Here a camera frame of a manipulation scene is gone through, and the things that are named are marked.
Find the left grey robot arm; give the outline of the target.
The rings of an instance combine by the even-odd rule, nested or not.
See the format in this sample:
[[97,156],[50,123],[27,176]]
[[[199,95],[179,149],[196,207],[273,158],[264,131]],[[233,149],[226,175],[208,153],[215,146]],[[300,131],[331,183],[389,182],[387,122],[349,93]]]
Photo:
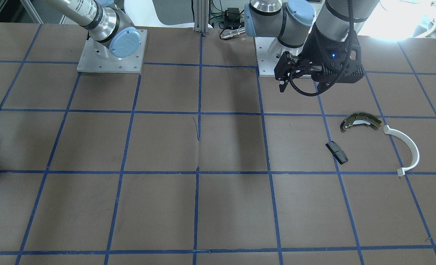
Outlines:
[[244,8],[245,30],[284,48],[274,68],[280,92],[290,85],[315,97],[365,76],[357,34],[377,5],[377,0],[326,0],[317,14],[306,0],[251,0]]

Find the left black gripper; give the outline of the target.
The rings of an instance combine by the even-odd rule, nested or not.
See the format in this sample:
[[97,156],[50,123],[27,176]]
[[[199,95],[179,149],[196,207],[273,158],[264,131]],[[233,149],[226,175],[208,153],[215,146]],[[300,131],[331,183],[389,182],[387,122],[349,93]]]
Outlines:
[[361,62],[361,46],[352,31],[351,40],[335,41],[323,35],[313,26],[303,45],[302,52],[294,56],[284,52],[275,66],[275,79],[279,81],[279,91],[283,93],[291,78],[309,74],[319,83],[331,83],[340,72],[337,83],[353,84],[361,80],[365,71]]

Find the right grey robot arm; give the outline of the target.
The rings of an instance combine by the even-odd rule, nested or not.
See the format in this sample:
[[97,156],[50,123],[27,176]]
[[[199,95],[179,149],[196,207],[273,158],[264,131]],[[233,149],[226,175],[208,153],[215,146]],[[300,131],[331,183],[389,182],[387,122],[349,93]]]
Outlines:
[[47,0],[46,3],[105,46],[117,58],[133,55],[141,36],[130,17],[113,0]]

